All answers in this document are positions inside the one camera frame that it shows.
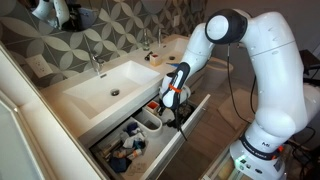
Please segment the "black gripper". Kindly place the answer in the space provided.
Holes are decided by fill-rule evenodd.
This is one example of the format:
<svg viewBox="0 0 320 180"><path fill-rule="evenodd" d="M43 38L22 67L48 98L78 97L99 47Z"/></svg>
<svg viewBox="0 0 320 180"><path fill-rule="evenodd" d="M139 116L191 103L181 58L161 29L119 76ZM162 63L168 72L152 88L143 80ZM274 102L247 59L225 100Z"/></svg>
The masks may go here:
<svg viewBox="0 0 320 180"><path fill-rule="evenodd" d="M163 103L160 103L159 109L157 110L158 115L162 116L166 109L167 109L167 107Z"/></svg>

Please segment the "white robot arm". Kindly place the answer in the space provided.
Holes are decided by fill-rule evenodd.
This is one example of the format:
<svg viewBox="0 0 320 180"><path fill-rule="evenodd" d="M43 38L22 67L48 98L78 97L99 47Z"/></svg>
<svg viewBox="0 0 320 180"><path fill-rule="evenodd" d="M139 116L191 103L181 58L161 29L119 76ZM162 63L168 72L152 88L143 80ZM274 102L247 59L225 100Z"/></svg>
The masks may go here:
<svg viewBox="0 0 320 180"><path fill-rule="evenodd" d="M247 48L258 85L258 108L230 152L235 160L275 160L280 146L319 111L319 90L303 82L299 50L280 13L252 17L239 9L222 9L212 14L194 30L172 80L160 90L162 101L177 108L182 86L205 66L213 47L236 42Z"/></svg>

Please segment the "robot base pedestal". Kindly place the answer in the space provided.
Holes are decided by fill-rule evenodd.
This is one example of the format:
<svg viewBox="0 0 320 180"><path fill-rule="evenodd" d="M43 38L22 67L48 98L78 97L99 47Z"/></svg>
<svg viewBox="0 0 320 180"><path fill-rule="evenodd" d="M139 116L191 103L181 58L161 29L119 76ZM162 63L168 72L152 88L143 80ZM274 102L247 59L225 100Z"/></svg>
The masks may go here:
<svg viewBox="0 0 320 180"><path fill-rule="evenodd" d="M237 142L230 143L211 163L201 180L287 180L284 152L266 161L237 150L239 146Z"/></svg>

